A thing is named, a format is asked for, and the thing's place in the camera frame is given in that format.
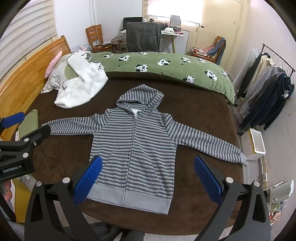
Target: striped hoodie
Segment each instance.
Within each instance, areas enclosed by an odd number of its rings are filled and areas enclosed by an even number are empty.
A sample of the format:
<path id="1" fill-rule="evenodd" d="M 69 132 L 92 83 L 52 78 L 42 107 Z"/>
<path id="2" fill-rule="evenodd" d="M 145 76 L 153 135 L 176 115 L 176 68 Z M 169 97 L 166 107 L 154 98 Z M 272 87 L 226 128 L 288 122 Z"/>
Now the striped hoodie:
<path id="1" fill-rule="evenodd" d="M 234 145 L 173 120 L 157 110 L 163 94 L 146 85 L 127 91 L 104 114 L 48 122 L 51 135 L 93 135 L 90 160 L 103 169 L 88 198 L 117 206 L 167 214 L 174 190 L 177 145 L 218 159 L 244 163 Z"/>

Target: laptop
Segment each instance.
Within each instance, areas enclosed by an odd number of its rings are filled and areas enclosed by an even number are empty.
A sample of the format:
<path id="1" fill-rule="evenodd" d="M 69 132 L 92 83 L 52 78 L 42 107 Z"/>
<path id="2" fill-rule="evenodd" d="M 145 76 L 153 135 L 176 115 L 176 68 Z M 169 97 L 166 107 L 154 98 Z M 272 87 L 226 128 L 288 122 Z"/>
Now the laptop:
<path id="1" fill-rule="evenodd" d="M 142 22 L 143 17 L 129 17 L 129 18 L 123 18 L 123 24 L 122 24 L 122 29 L 120 31 L 126 29 L 126 24 L 127 23 L 137 23 L 137 22 Z"/>

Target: laptop screen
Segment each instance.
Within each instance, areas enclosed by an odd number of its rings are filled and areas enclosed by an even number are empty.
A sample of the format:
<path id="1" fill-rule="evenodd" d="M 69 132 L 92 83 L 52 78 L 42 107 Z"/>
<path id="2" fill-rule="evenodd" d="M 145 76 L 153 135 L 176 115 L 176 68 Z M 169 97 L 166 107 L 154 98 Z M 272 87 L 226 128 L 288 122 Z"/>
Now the laptop screen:
<path id="1" fill-rule="evenodd" d="M 129 18 L 123 18 L 123 25 L 122 27 L 126 27 L 126 23 L 136 23 L 136 22 L 142 22 L 143 17 L 129 17 Z"/>

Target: hoodie sleeve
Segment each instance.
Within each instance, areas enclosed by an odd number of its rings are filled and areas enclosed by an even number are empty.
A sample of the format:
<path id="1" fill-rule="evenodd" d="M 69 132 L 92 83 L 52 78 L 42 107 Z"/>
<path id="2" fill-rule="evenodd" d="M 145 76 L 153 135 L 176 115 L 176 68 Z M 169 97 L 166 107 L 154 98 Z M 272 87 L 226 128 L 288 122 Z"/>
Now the hoodie sleeve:
<path id="1" fill-rule="evenodd" d="M 167 134 L 177 144 L 188 146 L 215 158 L 247 165 L 247 158 L 236 146 L 212 135 L 183 125 L 173 120 L 170 114 L 163 114 Z"/>
<path id="2" fill-rule="evenodd" d="M 101 130 L 109 120 L 109 109 L 104 114 L 94 114 L 90 117 L 73 117 L 49 121 L 51 135 L 74 136 L 94 135 Z"/>

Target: finger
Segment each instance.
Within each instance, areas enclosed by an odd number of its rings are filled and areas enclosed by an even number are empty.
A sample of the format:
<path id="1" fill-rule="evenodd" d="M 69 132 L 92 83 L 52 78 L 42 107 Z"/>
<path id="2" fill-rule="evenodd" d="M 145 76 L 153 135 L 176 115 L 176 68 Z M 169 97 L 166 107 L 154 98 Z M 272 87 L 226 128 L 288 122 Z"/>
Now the finger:
<path id="1" fill-rule="evenodd" d="M 4 182 L 4 187 L 5 187 L 6 191 L 10 191 L 11 180 L 8 180 L 8 181 Z"/>
<path id="2" fill-rule="evenodd" d="M 9 201 L 12 198 L 12 192 L 8 191 L 5 195 L 4 195 L 4 199 L 5 201 Z"/>

